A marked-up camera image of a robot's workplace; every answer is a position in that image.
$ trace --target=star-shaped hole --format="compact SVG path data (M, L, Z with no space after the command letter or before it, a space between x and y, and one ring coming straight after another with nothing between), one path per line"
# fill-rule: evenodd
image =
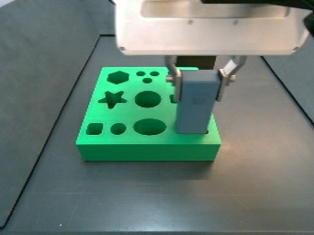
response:
M123 98L123 93L124 92L106 92L104 95L106 97L99 99L99 103L107 103L108 104L108 109L112 109L118 103L126 103L127 100Z

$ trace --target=gray rectangular block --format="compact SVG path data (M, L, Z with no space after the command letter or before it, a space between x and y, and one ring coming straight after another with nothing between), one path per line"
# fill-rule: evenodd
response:
M221 84L214 70L182 71L182 99L177 108L177 131L206 134Z

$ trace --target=hexagonal hole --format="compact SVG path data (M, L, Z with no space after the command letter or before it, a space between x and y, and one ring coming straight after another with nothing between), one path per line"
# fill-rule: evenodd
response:
M107 81L112 84L122 84L128 81L128 77L130 77L128 73L118 71L108 75Z

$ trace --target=small circular hole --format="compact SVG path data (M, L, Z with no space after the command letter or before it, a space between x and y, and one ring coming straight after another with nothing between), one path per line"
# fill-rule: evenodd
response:
M143 72L143 71L139 71L139 72L136 72L136 75L138 75L138 76L144 76L144 72Z
M150 74L151 74L151 76L155 76L155 77L159 76L159 72L156 72L156 71L151 72Z
M115 123L111 128L111 132L114 135L120 135L126 132L127 127L123 123Z
M146 77L143 80L142 80L146 84L150 84L152 82L152 79Z

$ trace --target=gray floor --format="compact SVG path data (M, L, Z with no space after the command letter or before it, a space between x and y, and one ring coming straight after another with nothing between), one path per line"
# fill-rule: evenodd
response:
M78 0L0 7L0 228L98 39Z
M314 123L314 39L291 56L266 56L281 82Z

